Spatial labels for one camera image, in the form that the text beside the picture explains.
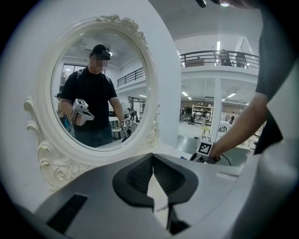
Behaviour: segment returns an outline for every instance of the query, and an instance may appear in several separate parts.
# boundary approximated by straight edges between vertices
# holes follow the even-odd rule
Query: black cap
[[[96,55],[97,60],[110,60],[111,59],[109,48],[106,48],[103,45],[96,45],[93,48],[92,53],[94,55]]]

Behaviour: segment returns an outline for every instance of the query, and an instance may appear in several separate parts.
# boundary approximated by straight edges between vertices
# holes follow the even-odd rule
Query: jeans
[[[75,130],[75,139],[87,146],[97,148],[112,143],[112,129],[109,125],[106,128],[93,131]]]

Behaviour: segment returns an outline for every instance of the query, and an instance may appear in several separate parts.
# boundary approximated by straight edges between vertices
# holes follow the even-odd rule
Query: forearm
[[[260,98],[254,99],[230,130],[214,144],[212,156],[219,156],[246,141],[265,122],[266,113],[266,101]]]
[[[114,114],[116,115],[116,117],[118,118],[118,120],[120,122],[122,122],[125,117],[123,115],[123,111],[122,111],[122,107],[121,107],[121,103],[119,100],[116,100],[113,105],[112,105],[112,108],[114,110]]]
[[[69,101],[67,100],[62,100],[60,102],[60,109],[61,111],[67,115],[68,117],[71,117],[71,113],[73,111],[73,106],[71,105],[71,103],[69,103]]]

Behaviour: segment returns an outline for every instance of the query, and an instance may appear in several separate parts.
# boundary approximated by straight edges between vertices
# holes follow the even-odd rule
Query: black cable
[[[222,155],[223,157],[225,157],[225,158],[227,159],[229,165],[232,166],[231,163],[230,163],[230,161],[229,161],[229,159],[228,159],[224,154],[221,154],[221,155]]]

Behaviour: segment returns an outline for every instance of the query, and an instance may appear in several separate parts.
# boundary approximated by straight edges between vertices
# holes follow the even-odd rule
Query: neck
[[[100,67],[91,67],[90,65],[88,65],[88,70],[90,73],[95,75],[100,74],[102,71]]]

